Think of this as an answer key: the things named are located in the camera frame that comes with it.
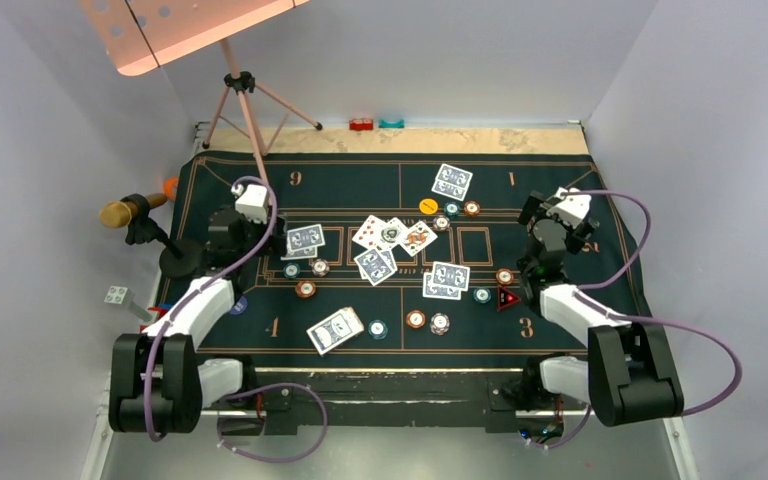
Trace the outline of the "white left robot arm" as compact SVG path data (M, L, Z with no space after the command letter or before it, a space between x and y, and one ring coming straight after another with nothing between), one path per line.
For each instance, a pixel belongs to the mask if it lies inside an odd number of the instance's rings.
M286 221L267 208L264 221L234 207L216 211L208 241L195 246L189 286L157 322L113 345L108 422L116 432L146 433L154 441L189 433L203 409L223 399L244 409L258 382L238 358L200 360L196 350L241 299L258 256L286 251Z

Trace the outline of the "green blue poker chip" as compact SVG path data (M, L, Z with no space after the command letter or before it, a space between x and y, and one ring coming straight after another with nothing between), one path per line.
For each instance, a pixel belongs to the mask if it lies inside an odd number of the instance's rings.
M290 262L284 265L282 273L287 279L295 279L301 274L301 267L298 263Z

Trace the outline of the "blue white card deck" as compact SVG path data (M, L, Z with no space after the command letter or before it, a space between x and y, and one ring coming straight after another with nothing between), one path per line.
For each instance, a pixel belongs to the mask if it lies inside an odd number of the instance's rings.
M352 307L343 307L306 330L314 349L325 356L365 331L365 325Z

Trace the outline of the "yellow big blind button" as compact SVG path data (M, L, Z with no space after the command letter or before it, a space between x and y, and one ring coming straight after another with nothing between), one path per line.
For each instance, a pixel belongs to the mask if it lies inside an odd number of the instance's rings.
M439 210L439 204L433 198L423 198L418 204L418 209L423 215L436 215Z

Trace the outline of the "orange yellow poker chip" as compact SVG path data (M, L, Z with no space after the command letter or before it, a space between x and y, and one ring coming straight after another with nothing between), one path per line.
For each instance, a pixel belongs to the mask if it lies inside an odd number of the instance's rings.
M317 286L313 281L303 280L295 285L295 293L299 298L307 299L314 296L317 292Z

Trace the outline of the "blue playing card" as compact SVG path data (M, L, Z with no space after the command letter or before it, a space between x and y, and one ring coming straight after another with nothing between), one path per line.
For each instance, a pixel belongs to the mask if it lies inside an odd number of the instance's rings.
M292 260L298 260L298 259L312 259L312 258L316 258L317 256L318 256L318 248L309 247L309 248L299 249L296 251L288 251L284 256L281 257L281 260L292 261Z
M453 165L441 164L437 174L435 175L434 182L436 180L441 180L461 186L470 186L472 177L473 174L469 171L463 170Z
M361 267L369 279L367 280L372 286L377 286L393 276L397 268L391 268L384 260L382 253L385 250L367 250L354 258L357 267Z
M288 252L318 248L326 244L321 224L312 224L287 231L286 246Z
M468 192L469 185L461 186L454 183L436 180L432 186L432 192L444 197L462 202Z
M460 300L462 291L456 288L436 285L431 282L432 274L430 272L423 273L422 282L422 296L425 298L441 299L441 300Z
M393 269L395 269L395 268L396 268L396 262L395 262L394 256L392 255L392 253L391 253L389 250L385 250L385 251L382 253L382 256L384 257L384 260L385 260L385 261L388 263L388 265L389 265L391 268L393 268ZM368 280L368 279L369 279L369 277L368 277L368 275L366 274L366 272L365 272L365 271L364 271L364 270L363 270L361 267L358 267L358 269L359 269L359 274L360 274L360 277L361 277L362 279L364 279L364 280Z
M430 283L439 287L447 287L459 291L469 289L471 268L468 266L434 261L431 269Z

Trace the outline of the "ace of spades card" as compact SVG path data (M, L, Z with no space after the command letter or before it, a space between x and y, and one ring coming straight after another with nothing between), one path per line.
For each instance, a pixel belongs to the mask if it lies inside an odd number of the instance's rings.
M399 244L406 229L406 225L399 218L391 218L379 230L377 247L380 250L392 250Z

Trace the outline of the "purple small blind button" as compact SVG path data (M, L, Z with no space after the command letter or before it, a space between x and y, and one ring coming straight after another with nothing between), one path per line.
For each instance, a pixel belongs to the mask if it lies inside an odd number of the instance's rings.
M237 316L243 314L248 307L248 300L245 296L240 296L230 310L230 314Z

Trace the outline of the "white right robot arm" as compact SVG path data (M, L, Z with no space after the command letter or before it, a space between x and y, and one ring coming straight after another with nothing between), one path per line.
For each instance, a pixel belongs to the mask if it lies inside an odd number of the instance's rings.
M565 257L579 252L598 226L589 210L589 195L560 188L550 197L532 192L519 214L528 230L516 263L523 302L587 352L583 360L560 352L528 360L507 394L527 409L572 397L605 426L675 417L685 402L664 328L621 319L568 279Z

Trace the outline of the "blue back playing card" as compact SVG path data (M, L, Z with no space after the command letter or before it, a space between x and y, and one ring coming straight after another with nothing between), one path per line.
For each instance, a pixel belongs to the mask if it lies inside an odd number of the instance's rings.
M321 224L312 224L287 231L286 246L288 252L318 248L326 244Z

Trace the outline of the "black red all-in triangle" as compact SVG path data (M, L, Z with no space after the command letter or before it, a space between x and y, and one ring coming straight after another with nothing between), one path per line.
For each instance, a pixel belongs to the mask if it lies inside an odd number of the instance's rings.
M497 310L499 312L521 302L521 297L506 285L498 285L496 289Z

